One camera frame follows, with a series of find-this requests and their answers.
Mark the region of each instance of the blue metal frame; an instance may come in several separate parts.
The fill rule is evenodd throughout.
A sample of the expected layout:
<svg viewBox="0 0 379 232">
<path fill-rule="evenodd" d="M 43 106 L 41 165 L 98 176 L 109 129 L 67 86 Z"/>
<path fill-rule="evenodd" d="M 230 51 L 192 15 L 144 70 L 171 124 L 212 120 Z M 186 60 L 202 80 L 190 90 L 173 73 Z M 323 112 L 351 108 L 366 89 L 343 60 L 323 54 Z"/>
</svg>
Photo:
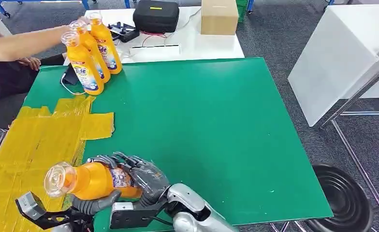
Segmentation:
<svg viewBox="0 0 379 232">
<path fill-rule="evenodd" d="M 253 2 L 254 2 L 254 0 L 248 1 L 248 12 L 252 12 Z"/>
<path fill-rule="evenodd" d="M 7 14 L 6 10 L 3 8 L 3 6 L 1 5 L 1 3 L 3 1 L 16 1 L 16 2 L 25 2 L 25 1 L 42 1 L 42 0 L 0 0 L 0 13 L 2 14 Z M 88 5 L 88 0 L 81 0 L 84 8 L 86 10 L 90 10 L 90 7 Z"/>
</svg>

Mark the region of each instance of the green crate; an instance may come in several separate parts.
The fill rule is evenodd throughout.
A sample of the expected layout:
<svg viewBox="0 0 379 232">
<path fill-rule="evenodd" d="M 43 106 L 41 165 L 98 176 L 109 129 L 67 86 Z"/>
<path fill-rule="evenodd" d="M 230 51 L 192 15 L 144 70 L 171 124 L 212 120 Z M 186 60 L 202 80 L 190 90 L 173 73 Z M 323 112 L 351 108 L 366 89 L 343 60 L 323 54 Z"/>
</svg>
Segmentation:
<svg viewBox="0 0 379 232">
<path fill-rule="evenodd" d="M 244 21 L 245 12 L 247 11 L 246 6 L 238 6 L 238 23 L 242 23 Z"/>
<path fill-rule="evenodd" d="M 236 0 L 237 6 L 248 6 L 249 0 Z"/>
</svg>

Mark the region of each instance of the green work surface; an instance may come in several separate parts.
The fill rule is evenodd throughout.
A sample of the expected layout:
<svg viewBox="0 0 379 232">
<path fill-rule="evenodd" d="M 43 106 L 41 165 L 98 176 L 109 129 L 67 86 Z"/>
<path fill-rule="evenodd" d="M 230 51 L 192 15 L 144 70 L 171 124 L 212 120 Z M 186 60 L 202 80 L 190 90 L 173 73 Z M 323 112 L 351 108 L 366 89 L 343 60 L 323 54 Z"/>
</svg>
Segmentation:
<svg viewBox="0 0 379 232">
<path fill-rule="evenodd" d="M 43 69 L 24 104 L 53 110 L 70 97 L 63 72 Z M 84 160 L 113 151 L 151 160 L 231 224 L 332 216 L 263 58 L 126 64 L 92 112 L 115 112 L 116 130 L 88 141 Z M 96 215 L 95 231 L 109 231 L 109 216 Z"/>
</svg>

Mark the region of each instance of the person's arm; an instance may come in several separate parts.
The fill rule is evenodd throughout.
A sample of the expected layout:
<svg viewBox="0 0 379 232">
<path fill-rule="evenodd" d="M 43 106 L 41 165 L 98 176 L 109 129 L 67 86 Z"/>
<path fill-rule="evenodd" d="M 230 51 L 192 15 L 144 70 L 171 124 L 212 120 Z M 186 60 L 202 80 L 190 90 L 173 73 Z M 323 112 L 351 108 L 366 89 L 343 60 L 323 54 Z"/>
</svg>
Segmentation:
<svg viewBox="0 0 379 232">
<path fill-rule="evenodd" d="M 0 37 L 0 61 L 15 61 L 30 57 L 60 43 L 68 26 Z"/>
</svg>

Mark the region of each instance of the black carrying case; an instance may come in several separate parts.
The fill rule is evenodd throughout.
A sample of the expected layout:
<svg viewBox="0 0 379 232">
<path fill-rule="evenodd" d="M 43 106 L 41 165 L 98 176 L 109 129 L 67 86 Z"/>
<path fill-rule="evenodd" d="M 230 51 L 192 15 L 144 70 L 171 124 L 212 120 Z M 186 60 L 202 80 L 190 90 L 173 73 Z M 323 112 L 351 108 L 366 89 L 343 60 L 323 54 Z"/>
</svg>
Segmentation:
<svg viewBox="0 0 379 232">
<path fill-rule="evenodd" d="M 142 0 L 132 15 L 135 27 L 149 33 L 174 32 L 178 23 L 176 2 Z"/>
</svg>

